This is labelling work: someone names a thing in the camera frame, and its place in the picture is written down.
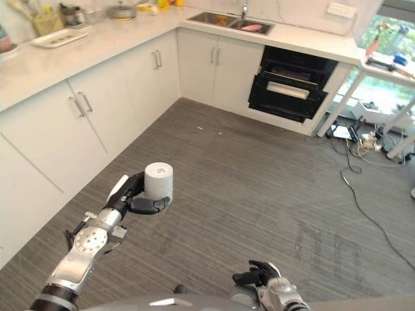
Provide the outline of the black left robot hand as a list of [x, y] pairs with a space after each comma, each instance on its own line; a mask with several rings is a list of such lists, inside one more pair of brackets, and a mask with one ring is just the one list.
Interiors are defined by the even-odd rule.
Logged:
[[142, 197], [145, 191], [145, 173], [132, 176], [123, 175], [110, 191], [106, 204], [102, 209], [111, 209], [124, 218], [127, 212], [152, 215], [162, 212], [172, 202], [172, 196], [163, 195], [160, 199]]

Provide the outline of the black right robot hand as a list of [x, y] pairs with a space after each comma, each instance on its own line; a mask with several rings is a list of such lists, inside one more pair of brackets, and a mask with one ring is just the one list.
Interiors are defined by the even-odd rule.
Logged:
[[248, 271], [232, 275], [236, 285], [254, 284], [256, 287], [261, 287], [266, 286], [271, 279], [282, 277], [279, 269], [271, 262], [249, 260], [248, 263], [250, 265]]

